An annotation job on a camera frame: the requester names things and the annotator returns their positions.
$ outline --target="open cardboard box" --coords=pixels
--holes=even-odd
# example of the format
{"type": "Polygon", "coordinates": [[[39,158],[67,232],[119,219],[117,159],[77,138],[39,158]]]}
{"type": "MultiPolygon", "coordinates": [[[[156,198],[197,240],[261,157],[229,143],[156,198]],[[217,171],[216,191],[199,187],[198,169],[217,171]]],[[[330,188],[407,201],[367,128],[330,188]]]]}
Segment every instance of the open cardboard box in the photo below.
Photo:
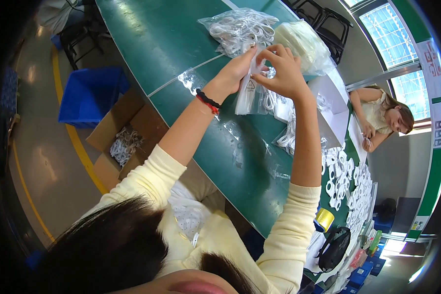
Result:
{"type": "Polygon", "coordinates": [[[349,109],[347,106],[349,95],[338,71],[334,69],[325,76],[319,76],[308,83],[312,94],[318,94],[331,104],[331,110],[317,109],[318,128],[320,134],[327,138],[326,147],[341,147],[345,143],[348,127],[349,109]]]}
{"type": "Polygon", "coordinates": [[[131,170],[144,163],[167,130],[168,126],[157,111],[151,105],[145,104],[134,89],[129,89],[86,139],[88,144],[101,151],[93,166],[95,175],[108,191],[111,190],[131,170]],[[116,140],[116,134],[128,123],[144,138],[144,141],[141,148],[131,155],[124,167],[121,167],[110,156],[110,147],[116,140]]]}

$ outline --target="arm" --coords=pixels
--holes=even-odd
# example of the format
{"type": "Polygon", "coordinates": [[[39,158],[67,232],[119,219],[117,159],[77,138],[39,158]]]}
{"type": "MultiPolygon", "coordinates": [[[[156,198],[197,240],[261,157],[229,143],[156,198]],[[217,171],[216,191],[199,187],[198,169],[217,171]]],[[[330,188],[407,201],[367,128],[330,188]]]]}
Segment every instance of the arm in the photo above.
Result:
{"type": "Polygon", "coordinates": [[[349,99],[351,105],[353,105],[353,110],[356,113],[356,117],[361,124],[363,135],[366,138],[372,138],[376,135],[375,128],[367,121],[363,108],[361,106],[361,101],[372,102],[378,100],[382,97],[382,92],[373,88],[360,88],[358,90],[351,91],[349,93],[349,99]]]}
{"type": "MultiPolygon", "coordinates": [[[[240,80],[247,74],[255,53],[256,47],[232,59],[203,88],[206,96],[222,104],[228,95],[238,91],[240,80]]],[[[84,216],[104,206],[140,195],[152,200],[154,207],[164,207],[170,197],[170,189],[186,170],[213,117],[211,109],[195,97],[144,165],[131,171],[127,178],[110,193],[103,195],[100,203],[84,216]]]]}
{"type": "Polygon", "coordinates": [[[265,240],[258,267],[280,293],[299,290],[307,246],[315,230],[313,219],[320,199],[321,160],[317,103],[300,73],[300,59],[282,45],[268,47],[258,58],[276,68],[276,76],[253,78],[268,89],[290,97],[296,108],[296,147],[289,194],[282,214],[265,240]]]}
{"type": "Polygon", "coordinates": [[[376,136],[370,138],[370,146],[366,144],[366,140],[363,141],[363,148],[368,152],[373,152],[376,150],[377,146],[379,146],[382,142],[384,142],[387,138],[390,137],[393,133],[383,134],[380,132],[376,132],[376,136]]]}

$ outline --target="yellow tape roll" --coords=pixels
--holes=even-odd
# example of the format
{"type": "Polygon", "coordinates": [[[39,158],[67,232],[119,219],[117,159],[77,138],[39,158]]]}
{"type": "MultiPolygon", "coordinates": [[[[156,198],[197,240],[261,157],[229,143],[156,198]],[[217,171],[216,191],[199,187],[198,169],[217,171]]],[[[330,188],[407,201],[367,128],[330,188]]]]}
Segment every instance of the yellow tape roll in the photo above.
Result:
{"type": "Polygon", "coordinates": [[[335,220],[335,216],[330,211],[320,208],[320,210],[317,212],[315,220],[317,220],[319,226],[321,226],[326,233],[330,228],[331,223],[335,220]]]}

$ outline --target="black chair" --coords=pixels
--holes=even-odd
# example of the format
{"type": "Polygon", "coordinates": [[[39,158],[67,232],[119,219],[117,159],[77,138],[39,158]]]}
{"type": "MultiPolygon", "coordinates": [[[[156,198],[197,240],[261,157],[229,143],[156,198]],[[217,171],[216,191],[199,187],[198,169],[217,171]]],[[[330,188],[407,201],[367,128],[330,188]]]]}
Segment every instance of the black chair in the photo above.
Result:
{"type": "Polygon", "coordinates": [[[317,23],[317,26],[314,27],[314,29],[323,40],[323,42],[328,46],[328,48],[330,49],[331,57],[338,65],[341,62],[341,57],[343,56],[343,51],[345,50],[349,28],[352,28],[353,24],[345,17],[331,9],[325,8],[324,10],[325,17],[317,23]],[[335,33],[323,27],[323,25],[326,24],[327,21],[335,22],[335,24],[343,26],[341,36],[337,36],[335,33]]]}
{"type": "Polygon", "coordinates": [[[322,18],[326,15],[325,9],[315,3],[313,0],[305,0],[302,3],[300,3],[298,6],[294,7],[297,3],[301,2],[302,0],[297,0],[296,2],[291,4],[291,10],[299,17],[303,18],[312,28],[315,28],[315,26],[320,23],[322,18]],[[317,14],[315,16],[311,16],[304,10],[304,5],[309,3],[312,7],[314,7],[317,10],[317,14]]]}
{"type": "Polygon", "coordinates": [[[75,71],[78,70],[78,66],[76,65],[77,61],[90,53],[93,49],[97,48],[101,54],[104,54],[103,49],[98,43],[98,32],[93,32],[91,30],[91,26],[91,20],[82,21],[65,28],[64,30],[62,30],[62,32],[59,33],[62,49],[64,50],[67,59],[69,60],[73,70],[75,71]],[[76,44],[82,42],[86,37],[89,37],[92,40],[93,47],[85,53],[81,54],[77,59],[74,59],[74,57],[77,56],[74,47],[76,46],[76,44]]]}

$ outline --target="green workbench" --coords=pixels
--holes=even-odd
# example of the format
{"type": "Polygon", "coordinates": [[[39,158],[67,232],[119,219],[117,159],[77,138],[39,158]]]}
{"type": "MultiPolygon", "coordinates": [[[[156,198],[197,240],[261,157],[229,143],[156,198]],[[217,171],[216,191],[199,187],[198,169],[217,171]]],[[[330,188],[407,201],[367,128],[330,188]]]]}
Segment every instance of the green workbench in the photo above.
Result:
{"type": "MultiPolygon", "coordinates": [[[[277,17],[297,18],[278,0],[233,0],[277,17]]],[[[196,22],[229,10],[221,0],[96,0],[101,15],[128,67],[165,122],[171,126],[193,100],[193,88],[211,80],[229,62],[219,56],[219,45],[196,22]],[[178,76],[188,69],[191,82],[178,76]]],[[[271,142],[286,127],[271,115],[237,116],[235,95],[208,127],[194,159],[232,205],[266,237],[287,197],[292,157],[271,142]]],[[[346,153],[359,163],[349,134],[346,153]]],[[[334,226],[346,224],[347,206],[330,208],[325,192],[328,170],[322,179],[321,206],[335,215],[334,226]]],[[[306,275],[317,280],[311,273],[306,275]]]]}

